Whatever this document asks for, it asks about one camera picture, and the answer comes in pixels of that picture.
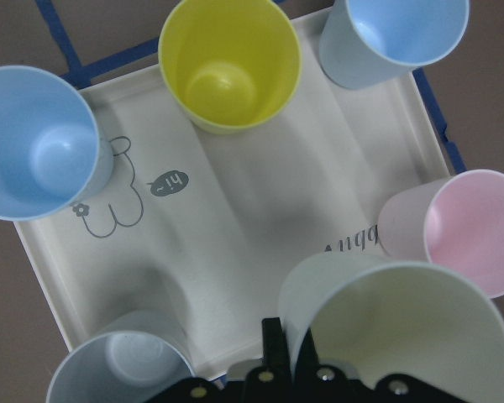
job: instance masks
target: white tray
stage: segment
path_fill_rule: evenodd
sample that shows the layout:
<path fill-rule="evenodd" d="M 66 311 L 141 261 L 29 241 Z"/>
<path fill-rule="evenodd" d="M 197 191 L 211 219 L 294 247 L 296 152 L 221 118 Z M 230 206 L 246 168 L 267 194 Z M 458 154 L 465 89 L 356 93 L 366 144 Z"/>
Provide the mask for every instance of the white tray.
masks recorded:
<path fill-rule="evenodd" d="M 214 378 L 261 354 L 260 320 L 277 316 L 300 260 L 381 254 L 387 198 L 449 174 L 411 75 L 357 92 L 325 77 L 316 48 L 327 12 L 293 21 L 301 85 L 246 133 L 195 128 L 158 66 L 82 92 L 120 138 L 111 182 L 84 202 L 86 216 L 76 207 L 16 223 L 69 349 L 126 311 L 158 308 L 184 327 L 198 374 Z"/>

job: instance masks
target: gray surface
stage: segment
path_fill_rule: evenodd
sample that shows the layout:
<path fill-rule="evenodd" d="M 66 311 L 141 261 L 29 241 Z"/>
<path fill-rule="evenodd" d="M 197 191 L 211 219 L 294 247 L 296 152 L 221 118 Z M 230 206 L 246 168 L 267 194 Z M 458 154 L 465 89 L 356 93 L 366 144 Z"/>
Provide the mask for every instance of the gray surface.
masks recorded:
<path fill-rule="evenodd" d="M 176 0 L 55 0 L 83 62 L 158 35 Z M 331 0 L 287 0 L 296 17 Z M 504 1 L 472 2 L 469 28 L 447 59 L 426 68 L 469 168 L 504 172 Z M 150 65 L 149 57 L 101 81 Z M 0 1 L 0 65 L 36 65 L 56 74 L 66 62 L 33 1 Z M 504 315 L 504 297 L 496 300 Z M 0 402 L 41 402 L 66 347 L 12 223 L 0 222 Z"/>

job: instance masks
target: light blue cup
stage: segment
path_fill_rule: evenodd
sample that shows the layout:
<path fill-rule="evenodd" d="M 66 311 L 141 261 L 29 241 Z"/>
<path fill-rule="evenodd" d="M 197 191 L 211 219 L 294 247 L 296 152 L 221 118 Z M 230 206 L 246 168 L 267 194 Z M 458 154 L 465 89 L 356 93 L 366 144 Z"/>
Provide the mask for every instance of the light blue cup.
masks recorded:
<path fill-rule="evenodd" d="M 469 0 L 336 0 L 321 66 L 339 86 L 372 86 L 444 58 L 468 20 Z"/>
<path fill-rule="evenodd" d="M 113 152 L 86 101 L 34 67 L 0 67 L 0 219 L 48 216 L 98 193 Z"/>

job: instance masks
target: pink cup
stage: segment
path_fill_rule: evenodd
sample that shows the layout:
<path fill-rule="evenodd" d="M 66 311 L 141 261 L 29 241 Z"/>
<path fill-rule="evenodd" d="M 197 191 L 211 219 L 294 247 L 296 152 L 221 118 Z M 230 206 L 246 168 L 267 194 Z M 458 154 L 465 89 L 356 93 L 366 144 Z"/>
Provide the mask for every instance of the pink cup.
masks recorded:
<path fill-rule="evenodd" d="M 442 265 L 491 298 L 504 295 L 504 174 L 469 170 L 398 193 L 377 229 L 389 255 Z"/>

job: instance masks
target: cup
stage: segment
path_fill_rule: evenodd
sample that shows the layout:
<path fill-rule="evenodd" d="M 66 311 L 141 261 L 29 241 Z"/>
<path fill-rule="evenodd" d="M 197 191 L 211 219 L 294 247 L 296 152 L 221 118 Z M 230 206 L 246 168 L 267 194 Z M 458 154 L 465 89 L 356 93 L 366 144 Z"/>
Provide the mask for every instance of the cup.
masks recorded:
<path fill-rule="evenodd" d="M 48 216 L 98 193 L 113 152 L 67 82 L 25 65 L 0 67 L 0 219 Z"/>
<path fill-rule="evenodd" d="M 290 272 L 278 312 L 293 374 L 311 329 L 320 362 L 351 364 L 370 388 L 402 373 L 472 403 L 504 403 L 504 321 L 450 270 L 324 252 Z"/>
<path fill-rule="evenodd" d="M 301 75 L 297 34 L 271 0 L 183 0 L 160 33 L 159 63 L 188 117 L 228 134 L 273 118 Z"/>
<path fill-rule="evenodd" d="M 158 311 L 132 311 L 69 353 L 46 402 L 140 403 L 191 376 L 179 325 Z"/>
<path fill-rule="evenodd" d="M 468 19 L 469 0 L 336 0 L 319 60 L 339 86 L 372 86 L 443 59 Z"/>
<path fill-rule="evenodd" d="M 390 256 L 440 264 L 504 295 L 504 174 L 468 170 L 398 193 L 377 229 Z"/>

